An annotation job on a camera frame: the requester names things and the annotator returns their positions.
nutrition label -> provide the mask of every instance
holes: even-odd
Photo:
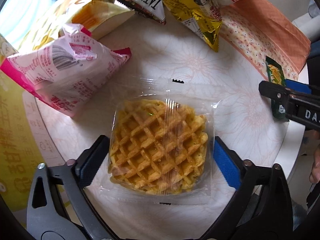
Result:
[[[187,26],[190,30],[192,30],[195,34],[197,34],[201,39],[204,39],[204,36],[200,30],[200,27],[194,17],[182,21],[182,24]]]

orange fabric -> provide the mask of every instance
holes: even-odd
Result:
[[[241,0],[232,5],[260,29],[301,71],[310,53],[310,40],[267,0]]]

gold snack bag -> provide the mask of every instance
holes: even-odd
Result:
[[[215,52],[221,15],[214,0],[162,0],[173,16],[202,38]]]
[[[60,29],[66,23],[82,24],[99,40],[121,25],[134,11],[120,7],[114,0],[57,0],[32,26],[24,37],[20,53],[40,49],[62,34]]]

bag of bread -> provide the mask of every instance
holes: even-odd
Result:
[[[83,25],[99,40],[134,15],[114,0],[57,0],[31,27],[22,40],[19,52],[28,53],[56,40],[66,23]]]
[[[100,192],[124,200],[207,203],[216,104],[194,85],[166,79],[110,87],[115,117]]]
[[[111,51],[80,24],[66,24],[63,32],[36,51],[7,57],[0,70],[36,98],[73,117],[129,60],[131,51]]]

round table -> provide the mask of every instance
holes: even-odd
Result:
[[[212,101],[219,102],[215,109],[216,135],[242,159],[251,159],[261,166],[278,162],[288,176],[304,126],[273,119],[268,100],[258,92],[258,84],[266,75],[235,49],[223,30],[224,38],[220,38],[220,49],[215,53],[169,13],[166,16],[165,26],[134,16],[100,40],[111,49],[130,47],[132,58],[112,77],[113,82],[102,87],[73,119],[37,101],[46,128],[64,160],[76,159],[100,134],[110,136],[115,108],[109,102],[109,92],[118,79],[127,78],[130,82],[132,76],[161,77],[207,84]],[[305,76],[301,81],[307,82]],[[100,193],[101,181],[107,177],[105,160],[86,193],[121,238],[198,238],[219,216],[235,191],[215,168],[208,204],[168,206],[123,202]]]

